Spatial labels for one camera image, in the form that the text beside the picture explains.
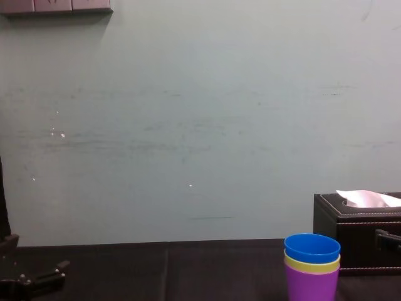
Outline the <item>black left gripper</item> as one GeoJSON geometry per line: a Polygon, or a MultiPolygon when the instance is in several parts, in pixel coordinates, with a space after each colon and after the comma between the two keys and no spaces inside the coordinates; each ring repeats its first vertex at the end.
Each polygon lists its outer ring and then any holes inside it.
{"type": "Polygon", "coordinates": [[[19,236],[9,235],[1,240],[1,301],[32,300],[63,289],[70,261],[58,263],[54,268],[37,275],[18,273],[14,252],[18,246],[19,236]]]}

